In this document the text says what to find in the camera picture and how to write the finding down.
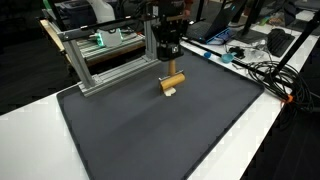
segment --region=desk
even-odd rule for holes
[[[256,28],[270,31],[268,26]],[[316,37],[310,36],[289,64],[300,70],[316,41]],[[194,46],[183,45],[198,54],[204,53]],[[231,64],[222,64],[218,57],[213,56],[211,60],[246,75],[244,70],[236,70]],[[56,95],[0,116],[0,179],[88,179]],[[280,110],[280,101],[268,92],[263,93],[189,179],[240,179]]]

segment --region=cable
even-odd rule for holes
[[[277,72],[276,77],[271,76],[278,64],[279,62],[274,61],[250,63],[249,66],[256,71],[264,70],[266,75],[264,77],[259,76],[256,71],[248,71],[248,73],[252,79],[263,84],[272,94],[280,98],[283,104],[290,106],[293,110],[312,112],[313,99],[311,92],[297,70],[290,65],[286,65],[280,72]],[[281,83],[276,82],[275,78],[280,79]],[[290,85],[288,88],[292,89],[291,94],[287,92],[285,84]]]

